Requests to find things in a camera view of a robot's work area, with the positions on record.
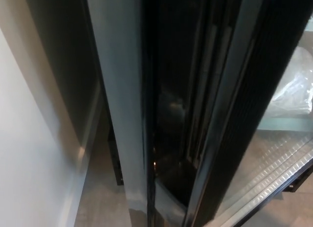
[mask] plastic bag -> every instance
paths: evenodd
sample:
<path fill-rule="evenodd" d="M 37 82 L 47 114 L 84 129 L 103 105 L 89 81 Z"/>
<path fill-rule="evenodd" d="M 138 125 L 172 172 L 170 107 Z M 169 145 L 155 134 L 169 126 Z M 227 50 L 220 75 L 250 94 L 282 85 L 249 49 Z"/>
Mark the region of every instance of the plastic bag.
<path fill-rule="evenodd" d="M 273 95 L 265 117 L 293 117 L 312 111 L 313 57 L 297 47 Z"/>

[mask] display fridge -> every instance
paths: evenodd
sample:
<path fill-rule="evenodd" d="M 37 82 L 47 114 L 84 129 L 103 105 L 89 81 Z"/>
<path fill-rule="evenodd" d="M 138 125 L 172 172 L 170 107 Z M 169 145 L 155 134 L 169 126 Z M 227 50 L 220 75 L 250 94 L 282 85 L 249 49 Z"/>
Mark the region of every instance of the display fridge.
<path fill-rule="evenodd" d="M 240 226 L 313 163 L 313 0 L 82 0 L 132 225 Z"/>

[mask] tiled floor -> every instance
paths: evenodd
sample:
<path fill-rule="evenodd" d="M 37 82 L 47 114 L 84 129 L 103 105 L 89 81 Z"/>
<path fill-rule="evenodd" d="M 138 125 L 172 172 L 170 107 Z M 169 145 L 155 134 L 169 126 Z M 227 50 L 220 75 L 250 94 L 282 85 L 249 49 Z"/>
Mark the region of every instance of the tiled floor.
<path fill-rule="evenodd" d="M 123 186 L 117 186 L 106 142 L 105 115 L 99 123 L 75 227 L 130 227 Z M 313 176 L 296 193 L 283 193 L 244 227 L 313 227 Z"/>

